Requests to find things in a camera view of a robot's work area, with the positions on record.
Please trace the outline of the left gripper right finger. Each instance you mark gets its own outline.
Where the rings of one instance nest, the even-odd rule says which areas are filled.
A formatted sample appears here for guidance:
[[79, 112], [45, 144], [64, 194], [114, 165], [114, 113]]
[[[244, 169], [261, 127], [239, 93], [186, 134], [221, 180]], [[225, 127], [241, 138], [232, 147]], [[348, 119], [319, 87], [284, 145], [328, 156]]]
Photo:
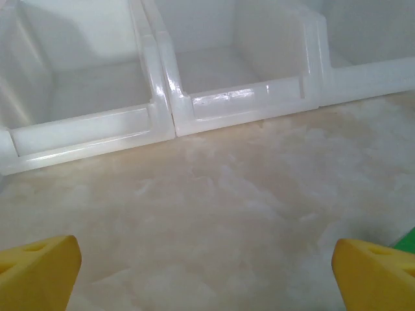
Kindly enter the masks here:
[[346, 310], [414, 310], [414, 254], [342, 238], [331, 266]]

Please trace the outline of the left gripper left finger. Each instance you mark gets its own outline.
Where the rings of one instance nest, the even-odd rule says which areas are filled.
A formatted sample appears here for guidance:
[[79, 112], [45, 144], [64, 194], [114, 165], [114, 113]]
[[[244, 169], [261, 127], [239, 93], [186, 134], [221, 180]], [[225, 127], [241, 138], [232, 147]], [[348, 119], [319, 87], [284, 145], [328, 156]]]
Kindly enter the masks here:
[[65, 310], [82, 255], [73, 235], [1, 251], [1, 310]]

